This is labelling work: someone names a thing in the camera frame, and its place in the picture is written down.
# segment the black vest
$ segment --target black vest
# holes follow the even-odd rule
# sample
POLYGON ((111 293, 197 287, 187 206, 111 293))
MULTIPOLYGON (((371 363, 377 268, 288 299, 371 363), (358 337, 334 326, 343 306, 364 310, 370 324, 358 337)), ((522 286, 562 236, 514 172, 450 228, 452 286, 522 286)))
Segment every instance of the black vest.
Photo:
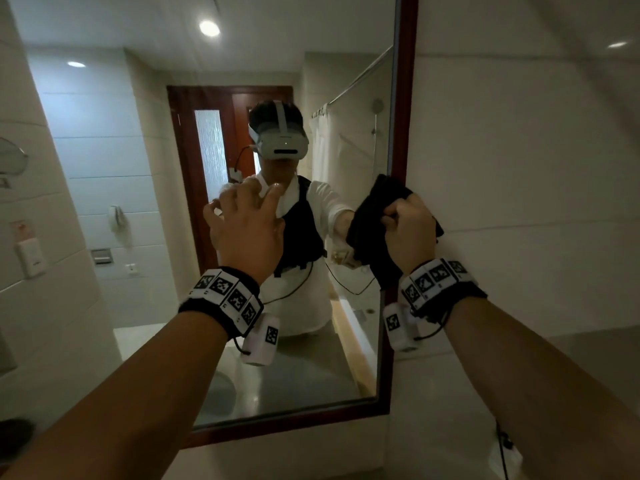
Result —
POLYGON ((307 201, 307 191, 311 182, 298 176, 300 196, 295 205, 282 217, 284 227, 284 252, 273 275, 281 277, 282 272, 293 267, 304 269, 308 263, 326 257, 324 241, 316 229, 314 213, 307 201))

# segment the dark hair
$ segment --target dark hair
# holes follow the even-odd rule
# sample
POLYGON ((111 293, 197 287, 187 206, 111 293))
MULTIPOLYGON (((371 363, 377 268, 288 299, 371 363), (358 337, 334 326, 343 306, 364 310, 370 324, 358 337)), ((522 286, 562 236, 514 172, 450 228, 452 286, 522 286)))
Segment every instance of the dark hair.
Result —
MULTIPOLYGON (((287 121, 287 126, 293 123, 294 126, 302 129, 302 113, 298 107, 290 102, 283 102, 282 106, 284 108, 284 117, 287 121)), ((276 104, 272 100, 262 101, 256 104, 249 112, 249 126, 257 133, 265 129, 277 128, 278 112, 276 110, 276 104)))

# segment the curtain rod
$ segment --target curtain rod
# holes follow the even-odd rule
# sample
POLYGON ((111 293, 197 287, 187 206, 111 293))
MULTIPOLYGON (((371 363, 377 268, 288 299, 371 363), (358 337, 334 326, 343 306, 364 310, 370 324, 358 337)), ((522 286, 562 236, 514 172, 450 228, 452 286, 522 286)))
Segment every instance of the curtain rod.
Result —
POLYGON ((327 104, 325 104, 320 109, 318 109, 315 113, 313 113, 313 115, 311 116, 311 119, 316 118, 317 116, 320 116, 321 114, 324 114, 324 108, 325 107, 331 106, 331 104, 333 104, 334 102, 338 101, 338 99, 340 99, 342 96, 344 96, 350 90, 352 90, 354 87, 356 87, 358 85, 358 83, 362 79, 364 79, 366 76, 368 76, 369 73, 373 71, 373 69, 375 69, 376 67, 378 67, 382 63, 382 61, 386 58, 386 56, 388 56, 389 54, 393 53, 393 50, 394 50, 394 46, 392 45, 391 47, 386 49, 384 52, 382 52, 382 54, 380 54, 376 60, 374 60, 371 64, 369 64, 369 66, 366 69, 364 69, 364 71, 362 71, 360 73, 360 75, 357 76, 353 80, 353 82, 348 85, 348 87, 345 90, 343 90, 343 92, 338 94, 331 101, 329 101, 327 104))

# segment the white shirt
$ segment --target white shirt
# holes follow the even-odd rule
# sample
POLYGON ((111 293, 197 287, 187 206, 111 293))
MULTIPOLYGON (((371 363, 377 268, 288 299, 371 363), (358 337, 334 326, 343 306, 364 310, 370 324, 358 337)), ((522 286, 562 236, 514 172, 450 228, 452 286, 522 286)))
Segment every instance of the white shirt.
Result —
MULTIPOLYGON (((260 196, 267 193, 268 185, 262 174, 258 174, 262 185, 260 196)), ((283 217, 298 202, 300 186, 298 176, 294 176, 284 195, 280 198, 276 217, 283 217)), ((333 225, 338 215, 345 210, 352 210, 341 201, 338 193, 329 184, 311 182, 307 191, 307 201, 314 215, 316 230, 324 241, 333 238, 333 225)), ((288 298, 264 306, 264 311, 280 319, 280 336, 288 337, 309 333, 324 327, 332 316, 331 301, 329 300, 329 278, 324 258, 315 261, 313 269, 311 263, 306 269, 295 267, 284 271, 281 277, 271 275, 260 287, 260 300, 263 303, 281 298, 291 293, 309 275, 305 284, 288 298)))

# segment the door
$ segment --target door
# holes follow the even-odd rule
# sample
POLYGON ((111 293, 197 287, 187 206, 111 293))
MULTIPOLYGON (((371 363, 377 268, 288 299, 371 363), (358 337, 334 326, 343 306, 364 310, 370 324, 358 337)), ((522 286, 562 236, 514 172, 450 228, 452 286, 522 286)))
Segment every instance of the door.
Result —
MULTIPOLYGON (((218 266, 216 250, 202 208, 228 182, 240 151, 253 144, 249 136, 249 110, 267 99, 292 102, 290 86, 197 87, 169 86, 173 130, 187 195, 191 228, 200 272, 218 266)), ((254 175, 254 156, 245 150, 237 161, 243 177, 254 175)))

